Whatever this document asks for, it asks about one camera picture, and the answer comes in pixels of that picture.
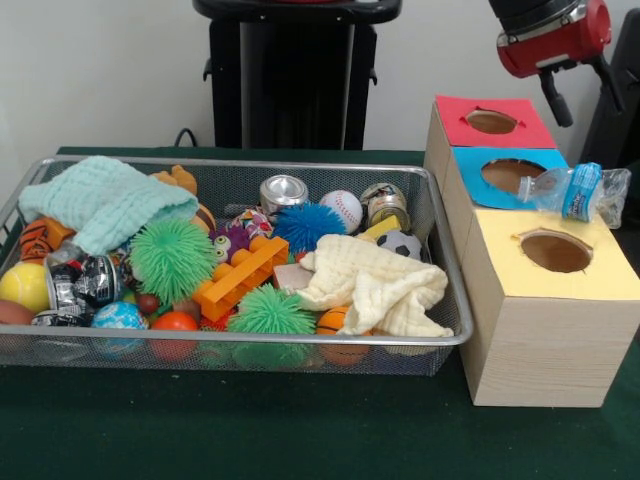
metal basket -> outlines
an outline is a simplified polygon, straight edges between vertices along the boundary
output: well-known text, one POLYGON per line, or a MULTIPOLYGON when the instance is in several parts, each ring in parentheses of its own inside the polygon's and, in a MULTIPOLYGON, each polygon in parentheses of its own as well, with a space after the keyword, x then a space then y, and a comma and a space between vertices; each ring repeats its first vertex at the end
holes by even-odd
MULTIPOLYGON (((83 157, 55 157, 35 164, 0 211, 0 274, 18 261, 25 226, 17 209, 22 189, 46 182, 83 157)), ((275 174, 301 178, 310 200, 331 190, 356 195, 379 182, 399 186, 408 199, 414 233, 425 260, 445 270, 449 287, 429 316, 453 329, 450 338, 268 335, 156 330, 3 325, 0 363, 11 365, 152 368, 175 370, 296 371, 353 374, 434 375, 455 345, 472 333, 468 300, 451 233, 433 176, 421 168, 291 164, 183 159, 122 158, 149 174, 180 163, 198 181, 198 197, 219 222, 258 202, 260 183, 275 174), (111 354, 112 350, 120 354, 111 354)))

white wall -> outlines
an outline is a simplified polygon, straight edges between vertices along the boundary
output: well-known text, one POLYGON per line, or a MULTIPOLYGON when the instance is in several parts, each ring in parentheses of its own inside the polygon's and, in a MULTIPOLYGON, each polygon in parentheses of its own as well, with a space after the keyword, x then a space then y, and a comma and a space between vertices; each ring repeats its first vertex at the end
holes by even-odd
MULTIPOLYGON (((634 0, 609 0, 616 32, 634 0)), ((436 93, 532 97, 575 158, 598 82, 589 68, 558 79, 576 117, 555 128, 536 79, 507 74, 486 0, 405 0, 378 27, 365 147, 423 149, 436 93)), ((212 142, 208 20, 189 0, 3 0, 0 6, 0 201, 34 160, 60 145, 169 145, 190 126, 212 142)))

bottle label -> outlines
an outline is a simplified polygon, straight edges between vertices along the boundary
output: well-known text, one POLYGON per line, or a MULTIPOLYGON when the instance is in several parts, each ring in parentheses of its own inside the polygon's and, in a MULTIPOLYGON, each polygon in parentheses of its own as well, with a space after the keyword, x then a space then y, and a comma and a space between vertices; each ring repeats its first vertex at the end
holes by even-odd
POLYGON ((602 180, 602 167, 597 163, 578 165, 571 175, 571 182, 564 197, 562 216, 590 222, 589 205, 602 180))

mint green cloth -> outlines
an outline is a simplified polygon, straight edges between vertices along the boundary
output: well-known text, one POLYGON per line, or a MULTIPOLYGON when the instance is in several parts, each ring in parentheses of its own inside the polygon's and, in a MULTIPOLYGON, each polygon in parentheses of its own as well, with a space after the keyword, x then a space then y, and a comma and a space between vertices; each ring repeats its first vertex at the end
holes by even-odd
POLYGON ((109 157, 89 157, 48 183, 24 189, 19 200, 27 222, 52 217, 77 234, 73 243, 91 255, 120 246, 149 222, 191 219, 198 200, 109 157))

plastic bottle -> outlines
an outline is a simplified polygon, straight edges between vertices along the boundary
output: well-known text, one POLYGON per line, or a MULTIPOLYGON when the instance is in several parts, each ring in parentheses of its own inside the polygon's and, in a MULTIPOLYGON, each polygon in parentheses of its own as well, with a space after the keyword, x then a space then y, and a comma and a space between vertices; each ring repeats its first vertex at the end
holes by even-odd
POLYGON ((533 201, 538 210, 583 222, 599 213, 609 228, 619 228, 630 180, 628 170, 603 171, 597 163, 554 168, 537 178, 523 177, 518 199, 533 201))

